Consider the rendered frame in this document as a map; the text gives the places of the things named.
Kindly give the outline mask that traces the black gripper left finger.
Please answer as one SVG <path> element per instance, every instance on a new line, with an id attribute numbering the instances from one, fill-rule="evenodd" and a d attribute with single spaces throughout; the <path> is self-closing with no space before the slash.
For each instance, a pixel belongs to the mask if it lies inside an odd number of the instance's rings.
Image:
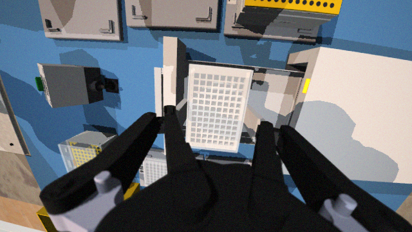
<path id="1" fill-rule="evenodd" d="M 203 221 L 211 189 L 183 136 L 186 119 L 187 99 L 164 106 L 164 117 L 144 113 L 95 158 L 45 186 L 39 198 L 57 231 L 94 232 L 102 218 L 124 201 L 157 134 L 164 131 L 174 214 L 187 225 Z"/>

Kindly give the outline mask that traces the yellow plate with grid of black holes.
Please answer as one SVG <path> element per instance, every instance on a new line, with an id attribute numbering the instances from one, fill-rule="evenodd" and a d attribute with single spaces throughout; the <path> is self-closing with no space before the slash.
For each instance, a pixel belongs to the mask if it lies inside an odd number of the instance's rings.
<path id="1" fill-rule="evenodd" d="M 310 30 L 339 14 L 342 0 L 238 0 L 236 23 Z"/>

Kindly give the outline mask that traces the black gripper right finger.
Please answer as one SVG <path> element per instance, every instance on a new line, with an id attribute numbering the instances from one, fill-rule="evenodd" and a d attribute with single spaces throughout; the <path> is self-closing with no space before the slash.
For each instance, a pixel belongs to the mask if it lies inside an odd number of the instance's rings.
<path id="1" fill-rule="evenodd" d="M 406 219 L 354 184 L 293 127 L 274 128 L 249 104 L 243 125 L 256 142 L 247 209 L 263 231 L 280 231 L 290 214 L 282 160 L 306 205 L 342 232 L 412 232 Z"/>

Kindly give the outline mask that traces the yellow bin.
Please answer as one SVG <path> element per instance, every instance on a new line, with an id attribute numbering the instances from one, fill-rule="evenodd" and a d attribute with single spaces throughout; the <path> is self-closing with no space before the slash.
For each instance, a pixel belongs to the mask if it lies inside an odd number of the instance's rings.
<path id="1" fill-rule="evenodd" d="M 124 200 L 129 198 L 131 195 L 134 195 L 135 193 L 140 191 L 140 184 L 136 182 L 132 182 L 130 187 L 128 188 L 128 191 L 124 195 Z M 58 232 L 55 226 L 53 225 L 53 222 L 51 221 L 45 207 L 41 208 L 36 212 L 37 216 L 39 217 L 39 220 L 41 221 L 42 225 L 44 226 L 46 232 Z"/>

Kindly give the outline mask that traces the blue bench mat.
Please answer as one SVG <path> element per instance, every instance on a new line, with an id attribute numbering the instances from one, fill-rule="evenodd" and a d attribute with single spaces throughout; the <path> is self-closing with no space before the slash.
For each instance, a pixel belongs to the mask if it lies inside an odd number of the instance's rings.
<path id="1" fill-rule="evenodd" d="M 50 39 L 38 0 L 0 0 L 0 75 L 42 189 L 67 173 L 58 144 L 86 130 L 118 134 L 155 112 L 154 67 L 163 68 L 164 36 L 186 45 L 186 60 L 284 70 L 288 54 L 325 47 L 412 61 L 412 0 L 342 0 L 319 26 L 316 42 L 224 36 L 227 0 L 219 0 L 217 30 L 130 28 L 121 0 L 124 41 Z M 104 100 L 52 108 L 36 86 L 37 63 L 100 68 L 118 79 Z"/>

